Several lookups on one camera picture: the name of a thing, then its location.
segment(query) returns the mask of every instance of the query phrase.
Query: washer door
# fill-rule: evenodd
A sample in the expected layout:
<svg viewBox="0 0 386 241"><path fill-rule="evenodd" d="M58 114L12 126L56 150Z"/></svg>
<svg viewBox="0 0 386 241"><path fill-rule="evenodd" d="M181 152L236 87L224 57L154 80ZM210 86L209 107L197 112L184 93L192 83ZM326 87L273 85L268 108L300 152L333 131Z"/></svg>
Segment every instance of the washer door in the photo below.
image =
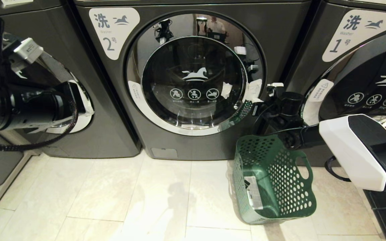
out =
<svg viewBox="0 0 386 241"><path fill-rule="evenodd" d="M334 83L323 101L317 93ZM327 70L310 88L302 116L308 125L348 114L367 114L386 127L386 35L352 51Z"/></svg>
<svg viewBox="0 0 386 241"><path fill-rule="evenodd" d="M4 33L5 44L11 43L15 40L23 41L24 39L10 33ZM92 122L94 109L86 90L81 85L80 81L78 81L78 79L68 69L66 69L63 64L45 51L41 53L35 62L27 65L22 70L17 71L16 75L19 76L25 83L28 82L29 84L36 84L41 87L53 87L65 81L76 84L86 111L78 116L77 123L70 133L81 131L87 128ZM46 132L61 134L66 130L66 128L68 128L69 122L70 121L48 128Z"/></svg>
<svg viewBox="0 0 386 241"><path fill-rule="evenodd" d="M227 32L204 33L203 22L207 18L196 14L162 22L171 22L170 31L173 31L177 29L174 27L177 18L181 25L190 19L191 32L184 29L187 36L144 39L145 33L137 41L127 66L140 67L145 63L140 79L128 79L130 93L142 114L167 131L186 136L218 133L240 122L251 110L251 101L245 96L251 78L245 63L226 41ZM237 30L242 39L243 32ZM138 43L150 40L157 46L145 61L139 57L143 55L138 53L141 50ZM257 56L255 46L251 46L249 49ZM262 67L259 58L256 62Z"/></svg>

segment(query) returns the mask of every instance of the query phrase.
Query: round glass door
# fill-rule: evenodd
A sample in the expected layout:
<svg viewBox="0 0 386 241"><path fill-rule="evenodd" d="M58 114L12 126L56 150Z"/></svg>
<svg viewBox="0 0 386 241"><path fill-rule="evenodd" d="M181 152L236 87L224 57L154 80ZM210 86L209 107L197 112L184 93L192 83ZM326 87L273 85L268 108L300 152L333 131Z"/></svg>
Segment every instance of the round glass door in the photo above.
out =
<svg viewBox="0 0 386 241"><path fill-rule="evenodd" d="M313 102L317 84L334 83L322 102ZM302 115L308 125L349 114L367 114L386 127L386 35L335 63L312 86Z"/></svg>
<svg viewBox="0 0 386 241"><path fill-rule="evenodd" d="M178 38L147 61L142 87L151 109L181 128L204 129L230 119L246 83L242 61L210 38Z"/></svg>
<svg viewBox="0 0 386 241"><path fill-rule="evenodd" d="M255 71L248 73L251 65ZM157 21L138 37L125 72L133 101L151 122L205 136L247 116L248 83L264 79L265 69L240 28L212 15L184 14Z"/></svg>

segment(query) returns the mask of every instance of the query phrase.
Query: plastic basket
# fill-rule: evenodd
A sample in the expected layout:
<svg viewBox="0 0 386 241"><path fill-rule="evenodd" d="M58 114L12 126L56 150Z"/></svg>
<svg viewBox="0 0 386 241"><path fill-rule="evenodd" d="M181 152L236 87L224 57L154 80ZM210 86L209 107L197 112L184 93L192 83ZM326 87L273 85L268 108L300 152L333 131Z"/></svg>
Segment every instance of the plastic basket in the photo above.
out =
<svg viewBox="0 0 386 241"><path fill-rule="evenodd" d="M307 179L296 165L299 157L309 171ZM256 181L248 186L249 193L245 178ZM276 135L243 136L236 143L233 180L239 211L247 223L283 222L312 215L317 208L312 179L305 153L287 150ZM255 200L261 200L262 205L253 208L248 195L257 194L256 188L259 196L255 195Z"/></svg>

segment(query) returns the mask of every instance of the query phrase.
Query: number 1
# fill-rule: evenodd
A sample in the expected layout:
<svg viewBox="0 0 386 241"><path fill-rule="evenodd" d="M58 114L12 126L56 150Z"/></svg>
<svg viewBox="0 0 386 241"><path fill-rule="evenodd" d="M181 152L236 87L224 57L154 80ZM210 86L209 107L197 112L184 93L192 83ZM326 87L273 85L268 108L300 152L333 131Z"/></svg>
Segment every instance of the number 1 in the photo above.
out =
<svg viewBox="0 0 386 241"><path fill-rule="evenodd" d="M108 40L108 48L107 50L114 50L111 48L111 40L109 38L103 38L103 40Z"/></svg>
<svg viewBox="0 0 386 241"><path fill-rule="evenodd" d="M331 53L337 53L337 47L339 46L339 44L342 42L341 39L338 39L336 40L337 44L336 44L336 47L333 49L333 50L330 50Z"/></svg>

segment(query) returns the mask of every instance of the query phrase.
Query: dark gray washing machine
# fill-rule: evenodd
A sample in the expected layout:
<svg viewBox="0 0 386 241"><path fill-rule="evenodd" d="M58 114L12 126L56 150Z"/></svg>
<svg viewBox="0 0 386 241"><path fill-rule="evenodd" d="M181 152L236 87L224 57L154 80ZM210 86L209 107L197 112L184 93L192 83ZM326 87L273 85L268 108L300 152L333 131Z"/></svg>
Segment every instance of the dark gray washing machine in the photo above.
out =
<svg viewBox="0 0 386 241"><path fill-rule="evenodd" d="M43 148L50 156L73 158L132 157L141 144L118 98L109 86L83 37L76 19L64 0L34 0L30 3L0 2L0 16L5 21L4 38L31 37L44 48L39 63L17 73L25 81L56 85L58 81L78 84L86 114L79 117L72 132L60 141ZM37 73L50 71L57 78L34 78ZM45 132L26 134L32 143L54 138L66 125Z"/></svg>
<svg viewBox="0 0 386 241"><path fill-rule="evenodd" d="M309 1L76 1L150 157L232 159Z"/></svg>
<svg viewBox="0 0 386 241"><path fill-rule="evenodd" d="M289 91L306 95L306 124L363 113L386 127L386 1L373 2L320 2L285 79ZM308 151L316 166L332 155ZM386 235L386 192L365 193Z"/></svg>

